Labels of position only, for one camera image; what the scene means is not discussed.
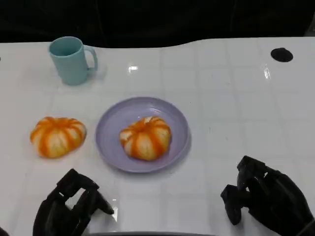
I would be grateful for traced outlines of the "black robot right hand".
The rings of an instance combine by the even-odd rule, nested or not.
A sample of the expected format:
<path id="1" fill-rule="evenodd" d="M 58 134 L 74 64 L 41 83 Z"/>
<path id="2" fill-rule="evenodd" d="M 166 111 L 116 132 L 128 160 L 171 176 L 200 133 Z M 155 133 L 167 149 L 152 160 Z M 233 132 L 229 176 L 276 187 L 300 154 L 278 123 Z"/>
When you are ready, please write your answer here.
<path id="1" fill-rule="evenodd" d="M 313 236 L 315 218 L 300 188 L 287 175 L 244 156 L 237 165 L 237 185 L 221 192 L 230 222 L 241 221 L 241 209 L 281 236 Z"/>

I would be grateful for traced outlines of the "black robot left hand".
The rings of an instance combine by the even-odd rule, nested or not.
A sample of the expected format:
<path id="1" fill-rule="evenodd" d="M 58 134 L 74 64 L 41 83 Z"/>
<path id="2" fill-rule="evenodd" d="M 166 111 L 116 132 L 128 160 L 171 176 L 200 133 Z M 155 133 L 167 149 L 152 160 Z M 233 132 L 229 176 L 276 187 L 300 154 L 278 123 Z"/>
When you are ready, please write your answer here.
<path id="1" fill-rule="evenodd" d="M 81 236 L 99 209 L 114 209 L 87 176 L 70 169 L 41 203 L 33 224 L 34 236 Z"/>

